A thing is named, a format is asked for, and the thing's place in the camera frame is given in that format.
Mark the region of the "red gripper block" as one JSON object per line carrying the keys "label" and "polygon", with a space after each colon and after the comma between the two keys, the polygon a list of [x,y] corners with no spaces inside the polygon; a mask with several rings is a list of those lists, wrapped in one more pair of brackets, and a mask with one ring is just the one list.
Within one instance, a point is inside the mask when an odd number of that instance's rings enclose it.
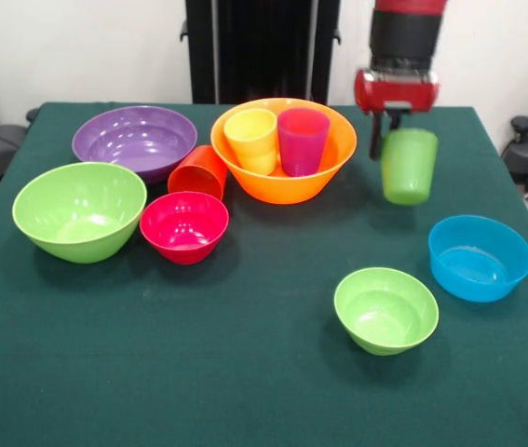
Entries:
{"label": "red gripper block", "polygon": [[388,74],[359,69],[354,83],[356,104],[372,113],[369,157],[378,161],[383,144],[383,112],[389,117],[389,131],[400,128],[404,112],[425,113],[434,105],[440,83],[434,73],[419,75]]}

